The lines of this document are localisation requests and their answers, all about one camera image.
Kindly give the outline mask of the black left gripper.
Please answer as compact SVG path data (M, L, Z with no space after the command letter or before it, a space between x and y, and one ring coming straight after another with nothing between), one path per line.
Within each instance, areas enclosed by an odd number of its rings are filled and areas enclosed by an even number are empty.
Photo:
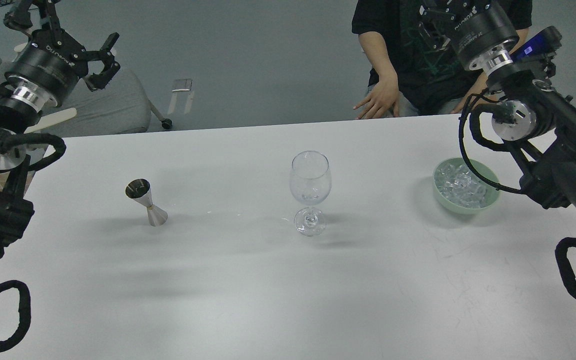
M59 0L16 0L3 19L5 27L29 39L5 78L14 87L12 98L34 109L61 107L79 80L89 91L103 90L121 69L112 53L119 33L110 34L99 50L86 50L62 29L57 3ZM35 30L32 6L39 13L39 29ZM91 62L103 64L102 70L89 73Z

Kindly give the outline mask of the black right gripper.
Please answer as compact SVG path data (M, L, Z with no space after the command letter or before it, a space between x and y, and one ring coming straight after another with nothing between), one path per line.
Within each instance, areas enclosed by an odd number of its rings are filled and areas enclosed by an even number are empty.
M434 51L454 50L467 71L481 69L478 59L495 49L512 50L519 35L496 0L437 0L421 4L418 31Z

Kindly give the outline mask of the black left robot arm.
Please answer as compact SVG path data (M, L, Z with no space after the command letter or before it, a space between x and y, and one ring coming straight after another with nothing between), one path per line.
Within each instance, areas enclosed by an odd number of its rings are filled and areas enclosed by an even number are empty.
M118 33L98 50L87 50L62 28L55 0L20 0L3 23L28 38L18 58L0 82L0 259L5 249L23 237L34 205L25 199L29 173L57 162L66 152L64 140L50 133L30 132L46 108L60 107L82 80L90 91L104 89L121 66L111 50ZM29 331L32 311L28 286L19 280L0 283L0 293L18 292L18 326L0 341L0 353L17 346Z

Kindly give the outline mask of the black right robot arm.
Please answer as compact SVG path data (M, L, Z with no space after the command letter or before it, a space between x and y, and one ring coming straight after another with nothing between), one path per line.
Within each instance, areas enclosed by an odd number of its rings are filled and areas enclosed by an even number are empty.
M562 34L549 26L519 45L519 35L496 0L424 0L419 31L435 51L453 48L467 71L481 70L486 88L469 95L459 116L458 142L466 166L497 191L526 195L544 209L576 208L576 107L553 87L553 58ZM465 127L474 141L512 155L519 187L481 174L466 153ZM563 285L576 299L576 275L568 258L576 238L555 248Z

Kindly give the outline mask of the person's right hand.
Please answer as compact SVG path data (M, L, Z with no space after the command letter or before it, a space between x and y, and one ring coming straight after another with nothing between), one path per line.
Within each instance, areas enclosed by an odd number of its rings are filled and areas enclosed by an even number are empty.
M381 119L388 116L398 117L400 91L398 80L380 78L380 81L368 92L354 109L359 110L356 120Z

